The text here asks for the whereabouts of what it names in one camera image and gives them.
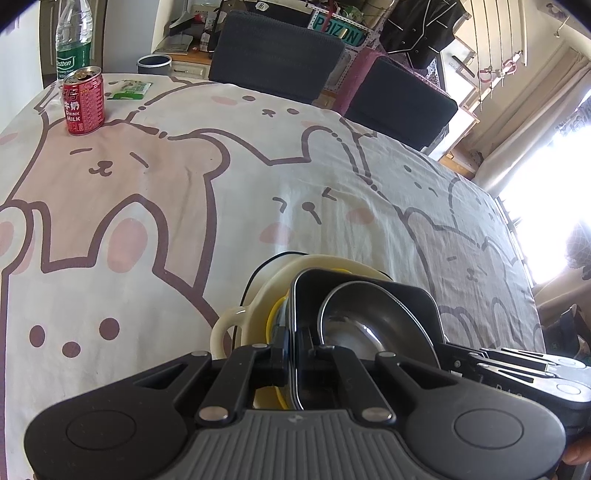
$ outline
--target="black chair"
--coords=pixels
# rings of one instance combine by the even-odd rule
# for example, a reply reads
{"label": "black chair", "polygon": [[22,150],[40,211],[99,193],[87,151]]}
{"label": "black chair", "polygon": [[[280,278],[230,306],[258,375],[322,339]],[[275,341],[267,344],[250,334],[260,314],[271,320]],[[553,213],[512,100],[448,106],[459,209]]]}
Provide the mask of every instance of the black chair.
{"label": "black chair", "polygon": [[213,53],[209,79],[312,103],[344,48],[326,33],[233,10]]}
{"label": "black chair", "polygon": [[405,145],[429,146],[457,112],[457,103],[387,57],[375,60],[345,118]]}

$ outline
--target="green packet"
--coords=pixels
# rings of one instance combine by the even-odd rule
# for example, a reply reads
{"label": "green packet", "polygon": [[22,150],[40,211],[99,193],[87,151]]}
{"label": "green packet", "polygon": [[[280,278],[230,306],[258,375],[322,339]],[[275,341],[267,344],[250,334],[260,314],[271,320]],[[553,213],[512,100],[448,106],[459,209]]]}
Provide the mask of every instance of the green packet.
{"label": "green packet", "polygon": [[141,100],[152,85],[139,80],[121,80],[120,84],[109,100]]}

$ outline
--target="plastic bottle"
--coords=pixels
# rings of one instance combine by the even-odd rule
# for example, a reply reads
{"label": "plastic bottle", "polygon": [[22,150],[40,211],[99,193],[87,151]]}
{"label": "plastic bottle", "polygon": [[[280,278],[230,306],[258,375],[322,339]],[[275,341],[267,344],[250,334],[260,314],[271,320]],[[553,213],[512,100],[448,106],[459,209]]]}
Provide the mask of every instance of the plastic bottle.
{"label": "plastic bottle", "polygon": [[92,12],[87,0],[67,0],[56,31],[57,81],[90,65]]}

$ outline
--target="stainless steel bowl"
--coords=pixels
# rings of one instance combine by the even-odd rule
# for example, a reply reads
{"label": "stainless steel bowl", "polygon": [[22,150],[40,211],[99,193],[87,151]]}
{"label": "stainless steel bowl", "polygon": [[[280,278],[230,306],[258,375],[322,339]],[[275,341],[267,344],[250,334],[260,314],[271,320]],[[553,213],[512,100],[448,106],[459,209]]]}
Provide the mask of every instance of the stainless steel bowl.
{"label": "stainless steel bowl", "polygon": [[350,348],[361,359],[389,351],[439,368],[433,344],[413,314],[370,282],[347,282],[332,290],[320,308],[318,333],[323,344]]}

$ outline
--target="cabinet drawer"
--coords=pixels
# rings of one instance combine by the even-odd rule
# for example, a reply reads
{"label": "cabinet drawer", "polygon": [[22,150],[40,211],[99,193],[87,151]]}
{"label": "cabinet drawer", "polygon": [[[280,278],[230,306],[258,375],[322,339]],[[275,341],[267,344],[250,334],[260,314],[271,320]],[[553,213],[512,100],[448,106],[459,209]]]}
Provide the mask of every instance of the cabinet drawer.
{"label": "cabinet drawer", "polygon": [[188,61],[174,61],[171,75],[175,77],[207,80],[207,77],[209,76],[209,65],[190,63]]}

